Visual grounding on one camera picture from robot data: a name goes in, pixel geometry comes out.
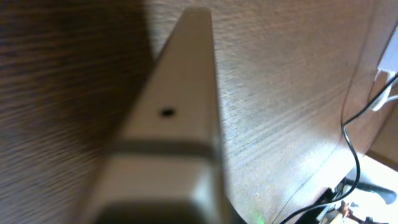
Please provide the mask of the black smartphone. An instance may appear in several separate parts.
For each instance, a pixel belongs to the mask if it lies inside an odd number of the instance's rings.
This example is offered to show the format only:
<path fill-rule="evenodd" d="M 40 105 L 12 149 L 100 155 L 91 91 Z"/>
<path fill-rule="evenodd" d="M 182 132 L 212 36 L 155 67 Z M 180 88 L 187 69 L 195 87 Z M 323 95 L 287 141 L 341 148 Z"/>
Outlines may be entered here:
<path fill-rule="evenodd" d="M 189 7 L 99 170 L 79 223 L 229 223 L 211 11 Z"/>

